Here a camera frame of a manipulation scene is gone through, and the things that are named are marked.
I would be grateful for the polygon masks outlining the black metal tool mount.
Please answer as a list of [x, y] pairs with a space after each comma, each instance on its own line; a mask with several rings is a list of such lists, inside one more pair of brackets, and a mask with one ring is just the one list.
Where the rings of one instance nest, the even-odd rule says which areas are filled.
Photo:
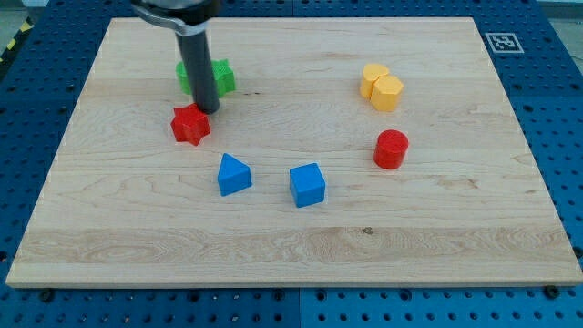
[[142, 20], [179, 36], [204, 32], [221, 10], [220, 0], [131, 0], [130, 5]]

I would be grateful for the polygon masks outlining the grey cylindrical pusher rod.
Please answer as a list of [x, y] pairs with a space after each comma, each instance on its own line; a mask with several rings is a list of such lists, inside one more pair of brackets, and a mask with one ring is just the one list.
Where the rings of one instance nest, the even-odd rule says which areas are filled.
[[220, 102], [206, 32], [191, 36], [177, 35], [177, 41], [193, 101], [203, 113], [215, 113], [220, 108]]

